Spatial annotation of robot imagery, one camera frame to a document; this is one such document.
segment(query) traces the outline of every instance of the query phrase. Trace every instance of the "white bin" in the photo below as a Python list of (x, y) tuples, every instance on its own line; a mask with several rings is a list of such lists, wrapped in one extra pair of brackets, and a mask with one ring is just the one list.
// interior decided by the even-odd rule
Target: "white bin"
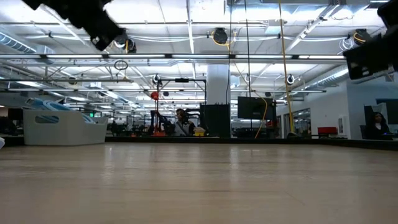
[[(42, 124), (36, 117), (56, 116), (58, 123)], [(107, 118), (85, 123), (79, 111), (24, 110), (24, 138), (28, 146), (81, 146), (105, 142)]]

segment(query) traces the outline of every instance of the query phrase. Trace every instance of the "white pillar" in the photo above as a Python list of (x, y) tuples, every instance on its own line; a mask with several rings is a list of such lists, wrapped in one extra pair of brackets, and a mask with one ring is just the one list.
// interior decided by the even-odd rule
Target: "white pillar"
[(207, 66), (207, 104), (230, 104), (231, 87), (228, 81), (228, 65)]

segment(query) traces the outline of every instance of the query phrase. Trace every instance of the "wooden table surface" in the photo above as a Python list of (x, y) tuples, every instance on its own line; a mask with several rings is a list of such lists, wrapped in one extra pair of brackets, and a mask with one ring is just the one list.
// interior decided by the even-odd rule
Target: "wooden table surface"
[(398, 223), (398, 153), (131, 144), (0, 150), (0, 223)]

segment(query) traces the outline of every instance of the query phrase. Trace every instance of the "red ball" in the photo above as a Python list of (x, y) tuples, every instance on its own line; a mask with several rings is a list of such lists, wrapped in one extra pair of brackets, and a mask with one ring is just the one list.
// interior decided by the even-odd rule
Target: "red ball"
[(150, 97), (154, 100), (158, 100), (159, 99), (159, 93), (158, 92), (153, 92), (150, 94)]

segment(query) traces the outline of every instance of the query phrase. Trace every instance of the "person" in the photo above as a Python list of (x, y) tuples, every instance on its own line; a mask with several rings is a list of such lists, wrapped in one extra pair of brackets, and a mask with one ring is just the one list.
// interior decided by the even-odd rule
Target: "person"
[(390, 136), (386, 134), (390, 133), (390, 129), (386, 123), (386, 119), (383, 114), (375, 112), (372, 118), (366, 125), (365, 136), (366, 139), (371, 140), (392, 140)]
[(118, 136), (118, 132), (119, 132), (118, 124), (116, 124), (115, 121), (112, 122), (111, 131), (112, 131), (113, 137)]
[(174, 136), (192, 136), (195, 125), (188, 121), (183, 109), (176, 111), (177, 121), (175, 122)]

